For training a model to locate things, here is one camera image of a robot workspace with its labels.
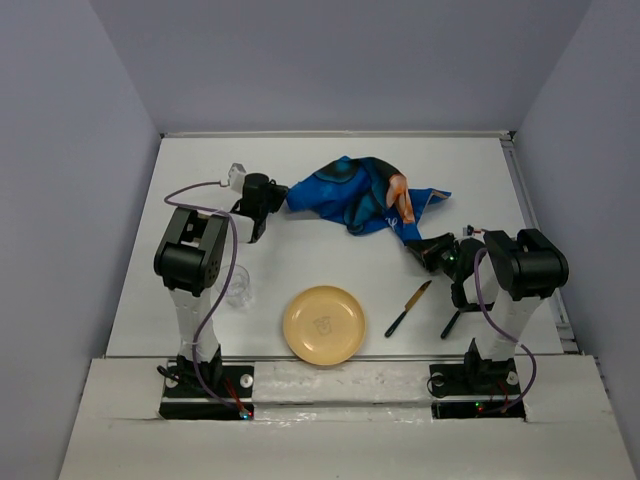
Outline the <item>yellow plate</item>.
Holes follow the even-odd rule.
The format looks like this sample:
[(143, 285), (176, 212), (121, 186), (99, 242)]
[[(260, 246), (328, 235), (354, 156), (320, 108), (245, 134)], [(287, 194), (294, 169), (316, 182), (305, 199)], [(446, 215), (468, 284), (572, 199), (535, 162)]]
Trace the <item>yellow plate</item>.
[(323, 285), (304, 290), (289, 303), (282, 328), (289, 349), (300, 360), (325, 367), (341, 364), (360, 350), (367, 321), (353, 295)]

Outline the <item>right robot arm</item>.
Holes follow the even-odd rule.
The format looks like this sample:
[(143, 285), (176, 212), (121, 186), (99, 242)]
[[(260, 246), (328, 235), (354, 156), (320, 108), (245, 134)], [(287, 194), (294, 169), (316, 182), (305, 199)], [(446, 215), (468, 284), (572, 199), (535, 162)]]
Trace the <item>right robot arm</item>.
[(406, 248), (428, 272), (451, 280), (451, 324), (468, 312), (482, 313), (488, 323), (462, 362), (430, 367), (430, 393), (446, 398), (501, 391), (506, 408), (522, 401), (535, 382), (537, 362), (521, 336), (542, 303), (567, 283), (566, 256), (535, 228), (514, 237), (485, 230), (481, 239), (447, 233), (408, 241)]

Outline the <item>gold fork dark handle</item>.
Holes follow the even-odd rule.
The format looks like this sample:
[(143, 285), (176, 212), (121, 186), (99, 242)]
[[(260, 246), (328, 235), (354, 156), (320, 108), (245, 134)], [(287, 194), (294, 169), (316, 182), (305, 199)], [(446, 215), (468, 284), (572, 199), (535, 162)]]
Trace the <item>gold fork dark handle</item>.
[(461, 312), (459, 310), (456, 310), (455, 313), (452, 315), (451, 319), (448, 321), (448, 323), (445, 325), (444, 329), (442, 330), (441, 334), (440, 334), (440, 338), (442, 340), (446, 339), (449, 335), (451, 330), (455, 327), (459, 317), (460, 317)]

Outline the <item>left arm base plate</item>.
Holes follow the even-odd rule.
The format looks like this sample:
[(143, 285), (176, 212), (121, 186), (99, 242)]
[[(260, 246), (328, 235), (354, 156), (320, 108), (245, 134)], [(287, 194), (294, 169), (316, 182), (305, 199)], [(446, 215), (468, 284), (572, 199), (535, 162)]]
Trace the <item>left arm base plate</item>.
[(163, 377), (158, 414), (165, 420), (250, 421), (254, 419), (253, 363), (224, 364), (212, 396), (194, 374), (179, 376), (175, 361), (156, 367)]

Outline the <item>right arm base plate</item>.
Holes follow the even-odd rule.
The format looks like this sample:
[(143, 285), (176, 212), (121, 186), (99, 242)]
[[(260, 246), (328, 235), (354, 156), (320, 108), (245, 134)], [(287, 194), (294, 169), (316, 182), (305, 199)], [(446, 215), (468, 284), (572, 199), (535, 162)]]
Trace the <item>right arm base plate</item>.
[(522, 401), (508, 407), (521, 395), (513, 360), (488, 372), (468, 372), (462, 363), (433, 364), (429, 373), (427, 390), (435, 420), (526, 419)]

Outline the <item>clear plastic cup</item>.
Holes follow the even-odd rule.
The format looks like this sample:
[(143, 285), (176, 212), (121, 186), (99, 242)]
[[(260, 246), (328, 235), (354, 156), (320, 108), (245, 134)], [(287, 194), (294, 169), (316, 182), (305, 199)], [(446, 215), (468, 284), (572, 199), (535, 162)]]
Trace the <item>clear plastic cup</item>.
[(226, 302), (234, 308), (248, 307), (253, 299), (249, 272), (241, 265), (236, 264), (229, 285), (224, 288), (230, 266), (221, 268), (218, 279), (215, 282), (216, 290), (224, 293)]

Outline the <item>blue cartoon placemat cloth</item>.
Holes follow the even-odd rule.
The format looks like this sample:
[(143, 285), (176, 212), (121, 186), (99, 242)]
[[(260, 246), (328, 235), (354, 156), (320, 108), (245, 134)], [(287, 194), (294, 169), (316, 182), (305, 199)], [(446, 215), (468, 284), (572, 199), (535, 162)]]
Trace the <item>blue cartoon placemat cloth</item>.
[(290, 188), (286, 201), (291, 211), (312, 211), (354, 236), (389, 228), (407, 243), (422, 238), (418, 222), (426, 207), (450, 196), (410, 188), (400, 170), (379, 158), (343, 156)]

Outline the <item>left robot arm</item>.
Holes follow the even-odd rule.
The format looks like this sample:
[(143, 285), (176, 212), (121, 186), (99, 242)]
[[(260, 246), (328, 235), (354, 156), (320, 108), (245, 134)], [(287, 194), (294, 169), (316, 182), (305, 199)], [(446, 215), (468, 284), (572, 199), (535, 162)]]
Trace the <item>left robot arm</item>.
[[(204, 187), (237, 188), (240, 198), (229, 211), (178, 200)], [(223, 361), (212, 317), (231, 285), (239, 245), (260, 239), (268, 216), (281, 208), (288, 191), (263, 173), (234, 171), (225, 182), (195, 183), (164, 198), (174, 211), (153, 269), (174, 303), (181, 341), (177, 373), (169, 377), (221, 403), (226, 401), (215, 391), (223, 378)]]

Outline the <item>gold knife dark handle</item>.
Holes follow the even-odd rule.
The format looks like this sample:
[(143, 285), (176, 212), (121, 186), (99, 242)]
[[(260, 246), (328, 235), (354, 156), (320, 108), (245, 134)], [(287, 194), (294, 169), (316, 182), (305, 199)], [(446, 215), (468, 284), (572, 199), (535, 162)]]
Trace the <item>gold knife dark handle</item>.
[(414, 305), (419, 301), (419, 299), (422, 297), (422, 295), (426, 292), (426, 290), (429, 288), (429, 286), (431, 285), (432, 281), (428, 280), (426, 282), (424, 282), (417, 290), (416, 292), (410, 297), (410, 299), (406, 302), (406, 304), (404, 305), (404, 309), (403, 311), (399, 314), (399, 316), (393, 321), (393, 323), (387, 328), (387, 330), (384, 333), (384, 337), (385, 338), (389, 338), (391, 337), (394, 332), (396, 331), (396, 329), (399, 327), (399, 325), (402, 323), (402, 321), (404, 320), (404, 318), (406, 317), (406, 315), (409, 313), (409, 311), (414, 307)]

